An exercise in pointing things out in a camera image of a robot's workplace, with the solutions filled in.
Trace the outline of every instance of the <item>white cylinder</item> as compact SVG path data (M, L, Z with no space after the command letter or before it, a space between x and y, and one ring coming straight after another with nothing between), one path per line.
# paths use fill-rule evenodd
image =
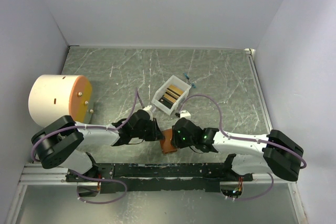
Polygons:
M42 127L64 115L84 122L91 93L92 86L85 76L40 76L30 91L30 116Z

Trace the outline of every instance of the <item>white box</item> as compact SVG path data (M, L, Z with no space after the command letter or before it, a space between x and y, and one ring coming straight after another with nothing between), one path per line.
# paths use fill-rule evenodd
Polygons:
M163 94L166 92L167 88L170 85L174 85L177 88L181 89L183 91L183 94L177 99L177 101L172 105L171 109L167 108L165 105L163 105L161 102L159 102L159 99L163 96ZM187 96L189 95L189 90L191 86L179 79L176 76L171 76L168 81L162 85L157 92L155 92L155 95L152 99L152 104L154 104L158 109L162 110L164 113L171 115L174 110L176 110L181 102L183 102Z

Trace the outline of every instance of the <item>gray marble floor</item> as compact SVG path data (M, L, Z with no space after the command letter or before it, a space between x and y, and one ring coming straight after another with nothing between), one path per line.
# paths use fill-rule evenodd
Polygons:
M93 86L91 123L108 124L126 118L131 110L134 89L145 104L171 76L185 80L188 73L197 86L190 94L212 96L223 111L223 128L245 134L267 133L249 62L243 50L193 49L103 49L71 47L62 74L85 75ZM218 127L216 107L206 98L186 104L192 121L200 127ZM159 127L171 128L175 116L156 111ZM159 142L129 146L88 146L99 163L187 163L223 162L227 153L196 154L189 148L162 155Z
M245 184L244 197L269 185ZM107 201L118 194L102 194ZM219 193L193 191L132 191L112 204L77 200L76 186L28 186L17 224L298 224L287 184L275 184L267 195L246 202L224 200Z

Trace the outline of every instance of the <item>brown block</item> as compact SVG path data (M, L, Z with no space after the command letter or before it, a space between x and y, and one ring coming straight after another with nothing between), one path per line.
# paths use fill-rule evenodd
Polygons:
M176 93L179 96L183 94L183 91L174 85L170 85L168 89L170 89L172 92Z
M175 100L177 100L180 97L180 95L177 95L177 94L173 93L172 91L170 91L170 89L167 89L165 93L170 95Z
M163 154L177 152L177 149L171 144L173 138L173 129L165 130L162 132L165 140L160 140L160 145Z
M173 104L176 102L176 99L174 99L173 97L171 97L170 95L168 95L167 93L165 93L163 95L163 97L165 97L168 101L172 102Z

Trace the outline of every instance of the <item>white enclosure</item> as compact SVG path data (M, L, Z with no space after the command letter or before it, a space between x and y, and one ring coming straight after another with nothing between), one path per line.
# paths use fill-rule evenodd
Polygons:
M273 126L304 146L299 188L310 223L335 223L336 0L284 0L257 48Z
M70 45L255 48L282 0L45 0Z
M0 0L0 223L39 127L28 96L68 45L253 48L273 126L304 149L310 223L334 223L336 0Z

